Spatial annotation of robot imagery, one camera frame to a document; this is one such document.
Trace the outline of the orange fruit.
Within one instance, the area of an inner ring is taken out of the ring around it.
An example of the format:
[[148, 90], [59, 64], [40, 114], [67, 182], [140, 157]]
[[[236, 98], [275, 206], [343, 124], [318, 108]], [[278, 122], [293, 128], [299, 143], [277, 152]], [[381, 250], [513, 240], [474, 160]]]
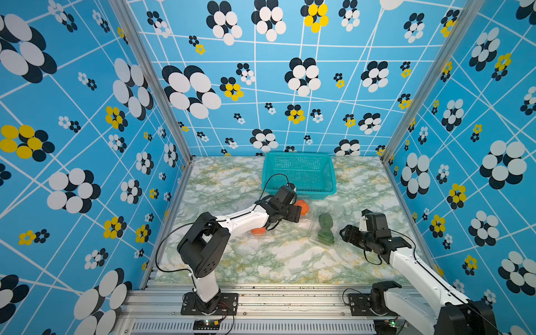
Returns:
[[301, 215], [302, 216], [308, 214], [308, 212], [310, 210], [310, 207], [308, 206], [308, 204], [304, 200], [298, 200], [296, 202], [296, 205], [301, 208]]
[[267, 231], [266, 228], [252, 229], [252, 230], [251, 230], [251, 234], [253, 234], [253, 235], [255, 235], [255, 236], [263, 236], [263, 235], [266, 234], [266, 231]]

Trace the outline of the green fruit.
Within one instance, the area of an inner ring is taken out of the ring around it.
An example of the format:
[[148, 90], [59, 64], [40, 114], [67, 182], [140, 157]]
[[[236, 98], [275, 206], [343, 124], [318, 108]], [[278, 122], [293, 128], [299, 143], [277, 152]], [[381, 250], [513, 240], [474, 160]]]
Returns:
[[331, 246], [334, 244], [334, 234], [330, 229], [321, 229], [318, 231], [318, 240], [322, 244]]
[[333, 228], [333, 218], [329, 213], [320, 214], [318, 217], [319, 226], [322, 229], [331, 229]]

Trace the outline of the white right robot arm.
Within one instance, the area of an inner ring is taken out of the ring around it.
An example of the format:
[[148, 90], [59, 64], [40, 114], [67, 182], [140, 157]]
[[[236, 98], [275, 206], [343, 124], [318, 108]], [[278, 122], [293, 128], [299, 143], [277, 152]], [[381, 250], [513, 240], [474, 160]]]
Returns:
[[423, 298], [411, 297], [395, 281], [374, 283], [368, 295], [374, 314], [396, 314], [422, 334], [499, 334], [493, 309], [455, 290], [423, 263], [413, 240], [391, 230], [384, 214], [365, 209], [358, 226], [347, 225], [339, 234], [344, 242], [395, 268]]

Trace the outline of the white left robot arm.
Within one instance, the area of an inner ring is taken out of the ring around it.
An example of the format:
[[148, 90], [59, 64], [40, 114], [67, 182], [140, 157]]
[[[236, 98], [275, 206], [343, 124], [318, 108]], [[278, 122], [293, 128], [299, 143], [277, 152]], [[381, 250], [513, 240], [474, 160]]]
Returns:
[[223, 216], [205, 212], [195, 220], [177, 245], [177, 252], [192, 276], [196, 291], [187, 300], [196, 311], [209, 315], [218, 308], [228, 308], [214, 271], [229, 241], [251, 230], [270, 230], [281, 221], [297, 223], [302, 208], [296, 202], [295, 186], [287, 183], [245, 210]]

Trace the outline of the teal plastic basket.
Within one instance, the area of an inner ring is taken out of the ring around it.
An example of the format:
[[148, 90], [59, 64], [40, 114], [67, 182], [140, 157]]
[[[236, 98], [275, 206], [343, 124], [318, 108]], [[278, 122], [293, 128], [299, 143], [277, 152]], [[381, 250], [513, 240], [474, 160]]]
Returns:
[[326, 154], [269, 152], [262, 170], [262, 188], [276, 193], [294, 184], [299, 198], [323, 200], [336, 193], [336, 174], [332, 157]]

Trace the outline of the green circuit board right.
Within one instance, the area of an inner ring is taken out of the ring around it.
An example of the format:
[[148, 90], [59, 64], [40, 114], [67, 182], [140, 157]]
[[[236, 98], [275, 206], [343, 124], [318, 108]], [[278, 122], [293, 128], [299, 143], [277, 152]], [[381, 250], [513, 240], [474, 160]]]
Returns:
[[390, 320], [375, 320], [374, 327], [377, 335], [396, 335], [399, 330], [396, 323]]

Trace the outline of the green circuit board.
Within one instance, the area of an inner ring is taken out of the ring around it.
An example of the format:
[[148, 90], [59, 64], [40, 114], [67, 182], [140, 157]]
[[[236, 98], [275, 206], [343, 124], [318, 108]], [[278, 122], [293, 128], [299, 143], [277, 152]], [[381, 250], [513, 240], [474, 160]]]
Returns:
[[374, 327], [377, 335], [396, 335], [399, 330], [396, 323], [390, 320], [375, 320]]
[[213, 332], [217, 333], [221, 327], [220, 320], [195, 320], [193, 323], [194, 332]]

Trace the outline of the green circuit board left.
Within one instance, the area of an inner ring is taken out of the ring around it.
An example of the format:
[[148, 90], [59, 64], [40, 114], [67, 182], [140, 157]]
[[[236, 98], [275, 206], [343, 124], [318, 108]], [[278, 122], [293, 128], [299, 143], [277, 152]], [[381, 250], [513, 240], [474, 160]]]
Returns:
[[194, 332], [213, 332], [217, 333], [221, 327], [220, 320], [195, 320], [193, 323]]

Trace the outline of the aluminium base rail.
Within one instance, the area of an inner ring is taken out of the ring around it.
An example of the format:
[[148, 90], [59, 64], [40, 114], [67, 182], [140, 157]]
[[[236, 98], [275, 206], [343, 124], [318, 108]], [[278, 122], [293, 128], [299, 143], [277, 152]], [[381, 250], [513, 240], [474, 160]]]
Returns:
[[[196, 334], [195, 317], [182, 315], [183, 296], [191, 287], [149, 286], [126, 299], [114, 334]], [[368, 286], [261, 284], [227, 285], [238, 294], [237, 311], [218, 334], [376, 334], [394, 322], [395, 334], [418, 334], [399, 316], [354, 316], [349, 296], [368, 293]]]

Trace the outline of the aluminium corner post right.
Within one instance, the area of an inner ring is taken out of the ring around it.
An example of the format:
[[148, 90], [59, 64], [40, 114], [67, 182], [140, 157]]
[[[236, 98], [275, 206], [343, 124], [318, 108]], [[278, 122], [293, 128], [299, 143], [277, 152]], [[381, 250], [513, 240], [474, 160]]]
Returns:
[[418, 87], [416, 97], [414, 97], [411, 106], [409, 107], [408, 111], [405, 112], [388, 145], [386, 146], [385, 153], [382, 155], [381, 159], [384, 166], [388, 166], [389, 159], [392, 158], [395, 153], [395, 149], [400, 145], [411, 121], [413, 121], [417, 116], [420, 108], [430, 95], [431, 90], [434, 88], [442, 70], [444, 69], [444, 66], [449, 60], [451, 60], [453, 54], [458, 49], [460, 43], [467, 34], [470, 26], [474, 22], [475, 17], [483, 7], [484, 3], [484, 0], [467, 1], [466, 5], [462, 8], [458, 23], [456, 24], [452, 33], [446, 39], [445, 43], [443, 43], [436, 58], [434, 59], [434, 62], [432, 63], [427, 74], [424, 76], [422, 83]]

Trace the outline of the aluminium corner post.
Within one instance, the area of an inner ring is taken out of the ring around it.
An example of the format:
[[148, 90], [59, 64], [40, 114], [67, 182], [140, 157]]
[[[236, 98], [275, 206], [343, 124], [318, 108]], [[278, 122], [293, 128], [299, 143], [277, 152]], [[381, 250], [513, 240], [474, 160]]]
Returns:
[[129, 7], [126, 1], [111, 0], [110, 5], [113, 8], [114, 14], [121, 25], [121, 28], [126, 32], [131, 49], [138, 61], [139, 66], [147, 79], [149, 88], [154, 95], [155, 101], [158, 103], [162, 112], [165, 123], [170, 129], [171, 134], [177, 142], [178, 149], [185, 160], [185, 165], [188, 167], [192, 161], [192, 154], [188, 145], [181, 134], [178, 126], [178, 121], [172, 111], [169, 101], [166, 98], [165, 92], [159, 83], [159, 77], [152, 66], [149, 54], [146, 51], [142, 36], [138, 33], [135, 26], [134, 17], [130, 14]]
[[444, 69], [444, 66], [449, 60], [451, 60], [453, 54], [458, 49], [460, 43], [467, 34], [470, 26], [474, 22], [475, 17], [483, 7], [484, 3], [484, 0], [467, 1], [466, 5], [462, 8], [458, 23], [456, 24], [452, 33], [446, 39], [445, 43], [443, 43], [436, 58], [434, 59], [434, 62], [432, 63], [427, 74], [424, 76], [422, 83], [418, 87], [416, 97], [414, 97], [411, 106], [409, 107], [408, 111], [405, 112], [388, 145], [386, 146], [385, 153], [382, 155], [381, 159], [384, 166], [388, 166], [389, 159], [392, 158], [395, 153], [395, 149], [400, 145], [411, 121], [413, 121], [417, 116], [420, 108], [430, 95], [431, 90], [434, 88], [442, 70]]

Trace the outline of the aluminium corner post left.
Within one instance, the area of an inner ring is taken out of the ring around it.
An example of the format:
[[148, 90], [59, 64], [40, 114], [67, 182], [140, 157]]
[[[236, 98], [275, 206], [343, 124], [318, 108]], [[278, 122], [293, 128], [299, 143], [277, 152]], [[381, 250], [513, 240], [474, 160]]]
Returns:
[[114, 14], [121, 25], [121, 28], [126, 32], [131, 49], [138, 61], [139, 66], [147, 79], [149, 88], [154, 95], [155, 101], [158, 103], [162, 112], [165, 123], [170, 129], [171, 134], [177, 142], [178, 149], [185, 160], [185, 165], [188, 167], [192, 161], [192, 154], [188, 145], [181, 134], [178, 126], [178, 121], [172, 111], [169, 101], [166, 98], [165, 92], [159, 83], [159, 77], [152, 66], [149, 54], [146, 51], [142, 36], [138, 33], [135, 26], [134, 17], [130, 14], [129, 7], [126, 1], [111, 0], [110, 5], [113, 8]]

